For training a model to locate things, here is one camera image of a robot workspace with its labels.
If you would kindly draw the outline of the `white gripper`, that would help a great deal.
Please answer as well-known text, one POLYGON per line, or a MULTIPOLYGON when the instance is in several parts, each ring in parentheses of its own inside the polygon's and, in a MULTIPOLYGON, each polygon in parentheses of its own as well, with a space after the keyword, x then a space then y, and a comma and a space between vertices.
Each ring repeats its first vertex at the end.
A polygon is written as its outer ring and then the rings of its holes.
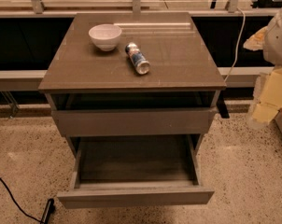
MULTIPOLYGON (((263 50, 267 27, 260 28, 247 39, 244 49, 263 50)), ((282 108, 282 66, 276 66, 270 74, 261 73, 255 83, 253 92, 257 104, 253 108, 252 118, 258 123, 269 124, 282 108)))

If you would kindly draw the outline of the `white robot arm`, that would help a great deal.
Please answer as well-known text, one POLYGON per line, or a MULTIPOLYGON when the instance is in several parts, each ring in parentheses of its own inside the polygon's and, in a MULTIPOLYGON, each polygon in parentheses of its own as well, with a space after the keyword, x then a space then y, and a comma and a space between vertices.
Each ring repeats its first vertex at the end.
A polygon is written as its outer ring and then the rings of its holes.
POLYGON ((265 61, 275 67, 268 75, 260 75, 255 84, 254 100, 248 111, 252 127, 268 125, 282 108, 282 8, 267 26, 246 40, 243 47, 262 50, 265 61))

